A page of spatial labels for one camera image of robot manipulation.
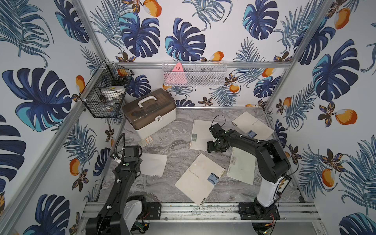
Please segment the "cream spiral notebook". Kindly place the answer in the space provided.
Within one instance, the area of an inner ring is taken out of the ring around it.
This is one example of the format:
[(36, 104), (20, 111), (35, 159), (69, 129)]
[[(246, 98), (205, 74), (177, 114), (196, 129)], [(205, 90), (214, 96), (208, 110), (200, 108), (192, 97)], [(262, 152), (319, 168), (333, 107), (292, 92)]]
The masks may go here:
[(193, 122), (190, 149), (207, 151), (207, 142), (214, 141), (209, 128), (212, 126), (211, 121), (197, 120)]

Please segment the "large cream notebook blue label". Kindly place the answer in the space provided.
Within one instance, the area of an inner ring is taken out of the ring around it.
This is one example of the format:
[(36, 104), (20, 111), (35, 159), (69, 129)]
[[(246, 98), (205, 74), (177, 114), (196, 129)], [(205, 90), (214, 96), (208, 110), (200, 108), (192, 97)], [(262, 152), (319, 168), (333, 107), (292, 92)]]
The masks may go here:
[(218, 183), (225, 169), (200, 154), (175, 186), (190, 200), (202, 207), (211, 191)]

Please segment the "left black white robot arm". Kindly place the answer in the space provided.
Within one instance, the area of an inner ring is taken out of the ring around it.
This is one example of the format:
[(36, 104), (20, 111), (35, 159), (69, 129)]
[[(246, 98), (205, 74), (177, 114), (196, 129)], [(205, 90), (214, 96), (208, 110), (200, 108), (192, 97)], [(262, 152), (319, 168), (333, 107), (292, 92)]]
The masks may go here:
[(132, 185), (141, 175), (142, 147), (126, 146), (124, 133), (116, 145), (120, 143), (121, 149), (112, 153), (113, 159), (120, 160), (112, 170), (114, 185), (97, 217), (88, 219), (85, 226), (87, 235), (131, 235), (135, 222), (145, 212), (146, 203), (142, 196), (128, 198)]

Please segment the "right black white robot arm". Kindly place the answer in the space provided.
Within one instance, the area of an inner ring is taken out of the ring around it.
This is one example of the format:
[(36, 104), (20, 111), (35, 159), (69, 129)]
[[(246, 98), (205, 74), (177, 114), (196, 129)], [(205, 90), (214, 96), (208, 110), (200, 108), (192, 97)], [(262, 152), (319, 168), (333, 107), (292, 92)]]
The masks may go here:
[(209, 131), (215, 139), (207, 142), (209, 153), (226, 152), (230, 147), (235, 147), (255, 156), (262, 176), (255, 204), (263, 208), (274, 206), (278, 201), (276, 196), (279, 188), (282, 187), (282, 181), (291, 181), (288, 175), (291, 165), (281, 142), (257, 140), (233, 129), (225, 131), (218, 123), (212, 123)]

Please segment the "cream notebook back right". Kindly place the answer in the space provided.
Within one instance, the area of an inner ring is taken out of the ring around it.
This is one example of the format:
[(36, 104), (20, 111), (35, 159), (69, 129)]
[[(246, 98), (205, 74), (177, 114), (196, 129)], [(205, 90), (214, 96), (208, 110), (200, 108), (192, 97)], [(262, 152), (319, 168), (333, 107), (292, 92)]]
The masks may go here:
[(257, 140), (267, 140), (274, 133), (272, 128), (248, 112), (244, 112), (234, 119), (232, 124), (248, 137)]

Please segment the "small card on table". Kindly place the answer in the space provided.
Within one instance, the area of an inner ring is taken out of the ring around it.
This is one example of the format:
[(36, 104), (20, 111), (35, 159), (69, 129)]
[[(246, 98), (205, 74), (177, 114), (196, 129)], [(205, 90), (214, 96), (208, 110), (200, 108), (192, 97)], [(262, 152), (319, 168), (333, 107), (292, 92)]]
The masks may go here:
[(148, 137), (146, 137), (145, 139), (140, 140), (140, 141), (138, 142), (138, 145), (141, 146), (141, 147), (145, 147), (145, 146), (147, 146), (147, 145), (152, 144), (153, 142), (154, 142), (153, 138), (152, 138), (151, 136), (148, 136)]

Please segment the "pale green spiral notebook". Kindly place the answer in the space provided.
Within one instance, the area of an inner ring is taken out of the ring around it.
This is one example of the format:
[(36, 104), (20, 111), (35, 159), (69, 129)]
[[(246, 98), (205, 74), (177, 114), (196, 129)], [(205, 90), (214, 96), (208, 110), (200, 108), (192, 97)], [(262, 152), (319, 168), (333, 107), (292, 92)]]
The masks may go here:
[(256, 157), (239, 148), (232, 148), (227, 176), (249, 185), (254, 183)]

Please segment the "green circuit board left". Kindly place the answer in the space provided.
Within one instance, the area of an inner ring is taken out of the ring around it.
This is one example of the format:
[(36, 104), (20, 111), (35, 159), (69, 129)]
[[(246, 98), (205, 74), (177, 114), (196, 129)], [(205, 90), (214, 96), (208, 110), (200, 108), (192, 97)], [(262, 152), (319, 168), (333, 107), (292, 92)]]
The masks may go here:
[(145, 233), (149, 229), (150, 223), (136, 221), (132, 227), (132, 230), (138, 230), (140, 233)]

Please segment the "brown lid storage box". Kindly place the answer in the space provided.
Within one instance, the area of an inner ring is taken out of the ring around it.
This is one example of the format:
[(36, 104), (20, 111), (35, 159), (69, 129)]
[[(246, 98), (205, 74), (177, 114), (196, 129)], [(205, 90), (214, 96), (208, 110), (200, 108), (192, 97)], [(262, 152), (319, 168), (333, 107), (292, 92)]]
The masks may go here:
[(176, 119), (174, 98), (157, 89), (122, 107), (122, 111), (141, 139), (146, 139)]

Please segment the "white bowl in basket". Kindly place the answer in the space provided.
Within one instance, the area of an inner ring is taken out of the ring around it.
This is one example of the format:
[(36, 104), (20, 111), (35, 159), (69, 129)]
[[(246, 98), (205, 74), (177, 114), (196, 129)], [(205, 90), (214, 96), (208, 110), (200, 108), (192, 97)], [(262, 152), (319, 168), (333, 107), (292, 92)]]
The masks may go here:
[(109, 86), (102, 88), (100, 90), (101, 95), (107, 100), (112, 101), (115, 99), (120, 99), (126, 91), (126, 88), (123, 86)]

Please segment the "pink triangle item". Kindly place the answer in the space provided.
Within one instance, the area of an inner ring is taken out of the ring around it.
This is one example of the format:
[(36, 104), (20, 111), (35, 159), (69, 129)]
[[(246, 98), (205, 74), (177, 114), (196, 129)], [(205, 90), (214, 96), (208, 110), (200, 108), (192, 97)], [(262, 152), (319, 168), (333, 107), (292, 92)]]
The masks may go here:
[(186, 74), (181, 62), (178, 62), (172, 68), (172, 71), (168, 71), (164, 74), (164, 81), (166, 85), (185, 85), (188, 83)]

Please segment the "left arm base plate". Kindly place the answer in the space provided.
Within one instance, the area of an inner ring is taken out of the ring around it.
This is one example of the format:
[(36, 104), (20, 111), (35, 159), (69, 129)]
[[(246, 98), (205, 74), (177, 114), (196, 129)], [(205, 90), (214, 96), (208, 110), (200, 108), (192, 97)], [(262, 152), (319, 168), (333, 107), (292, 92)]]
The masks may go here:
[(142, 203), (142, 212), (139, 215), (139, 220), (160, 220), (161, 219), (162, 204), (158, 202)]

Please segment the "aluminium front rail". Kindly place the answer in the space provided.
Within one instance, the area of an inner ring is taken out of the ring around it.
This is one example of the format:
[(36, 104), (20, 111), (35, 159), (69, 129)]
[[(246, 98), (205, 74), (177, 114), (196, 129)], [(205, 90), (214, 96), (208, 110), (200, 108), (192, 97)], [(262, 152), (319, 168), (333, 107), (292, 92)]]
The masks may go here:
[[(321, 222), (313, 203), (278, 203), (280, 222)], [(271, 222), (276, 220), (241, 220), (239, 203), (162, 203), (160, 220), (156, 222)]]

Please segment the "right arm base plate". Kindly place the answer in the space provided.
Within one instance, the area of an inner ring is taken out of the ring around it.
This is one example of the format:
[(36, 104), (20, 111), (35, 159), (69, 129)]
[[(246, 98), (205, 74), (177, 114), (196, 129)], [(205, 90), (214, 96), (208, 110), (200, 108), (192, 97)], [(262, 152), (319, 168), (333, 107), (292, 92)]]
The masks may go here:
[(241, 220), (279, 220), (278, 207), (273, 203), (269, 207), (262, 206), (258, 201), (253, 203), (239, 203)]

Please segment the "white mesh wall shelf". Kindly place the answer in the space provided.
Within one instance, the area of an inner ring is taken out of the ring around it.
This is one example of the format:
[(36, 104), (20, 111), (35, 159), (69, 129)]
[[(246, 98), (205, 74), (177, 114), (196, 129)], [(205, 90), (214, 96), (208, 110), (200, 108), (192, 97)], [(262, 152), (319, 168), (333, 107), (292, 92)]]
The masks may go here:
[[(177, 61), (162, 63), (162, 72), (172, 71)], [(188, 83), (175, 86), (221, 86), (225, 82), (227, 64), (220, 61), (182, 61)]]

